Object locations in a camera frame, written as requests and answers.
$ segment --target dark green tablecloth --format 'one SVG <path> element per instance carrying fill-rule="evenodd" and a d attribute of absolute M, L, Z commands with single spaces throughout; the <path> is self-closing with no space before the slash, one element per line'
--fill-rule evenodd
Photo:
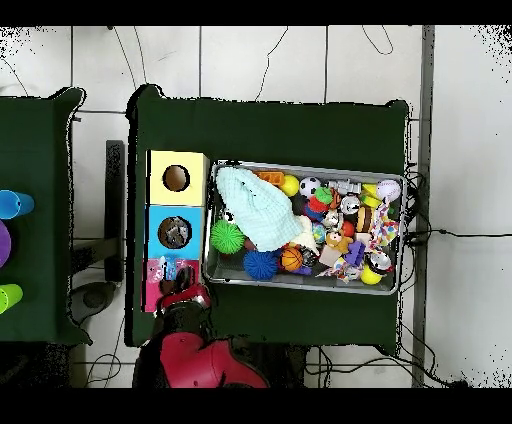
<path fill-rule="evenodd" d="M 234 159 L 403 174 L 407 105 L 353 103 L 243 103 L 162 98 L 143 86 L 128 105 L 128 257 L 126 341 L 140 345 L 153 316 L 140 310 L 145 151 L 202 152 L 210 160 Z M 372 296 L 216 284 L 212 321 L 217 336 L 253 341 L 395 347 L 396 295 Z"/>
<path fill-rule="evenodd" d="M 13 238 L 0 284 L 23 288 L 0 315 L 0 341 L 77 344 L 89 339 L 66 317 L 70 269 L 68 121 L 83 90 L 49 99 L 0 97 L 0 189 L 30 194 L 32 213 L 4 221 Z"/>

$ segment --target green spiky ball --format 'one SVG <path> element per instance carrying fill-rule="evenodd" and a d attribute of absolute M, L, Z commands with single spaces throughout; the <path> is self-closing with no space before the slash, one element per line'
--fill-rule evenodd
<path fill-rule="evenodd" d="M 220 220 L 212 228 L 210 241 L 219 252 L 231 255 L 242 248 L 245 236 L 235 224 Z"/>

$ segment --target towel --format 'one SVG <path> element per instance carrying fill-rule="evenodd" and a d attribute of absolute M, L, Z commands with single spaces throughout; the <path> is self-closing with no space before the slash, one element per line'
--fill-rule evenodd
<path fill-rule="evenodd" d="M 216 182 L 240 231 L 258 251 L 277 250 L 302 233 L 288 196 L 248 169 L 223 167 L 217 172 Z"/>

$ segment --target white ball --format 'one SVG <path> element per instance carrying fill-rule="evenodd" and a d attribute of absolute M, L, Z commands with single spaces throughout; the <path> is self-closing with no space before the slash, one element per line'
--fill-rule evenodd
<path fill-rule="evenodd" d="M 387 197 L 390 202 L 398 199 L 400 196 L 400 184 L 394 180 L 383 180 L 377 184 L 377 197 L 383 200 Z"/>
<path fill-rule="evenodd" d="M 304 178 L 300 182 L 299 191 L 300 194 L 303 196 L 306 196 L 308 199 L 313 197 L 313 194 L 315 194 L 315 190 L 320 187 L 321 183 L 318 178 L 315 177 L 308 177 Z"/>

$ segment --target toy block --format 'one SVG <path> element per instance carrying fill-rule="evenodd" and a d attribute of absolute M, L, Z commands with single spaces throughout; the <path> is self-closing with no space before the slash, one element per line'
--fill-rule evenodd
<path fill-rule="evenodd" d="M 149 203 L 204 206 L 209 160 L 202 153 L 147 151 Z"/>

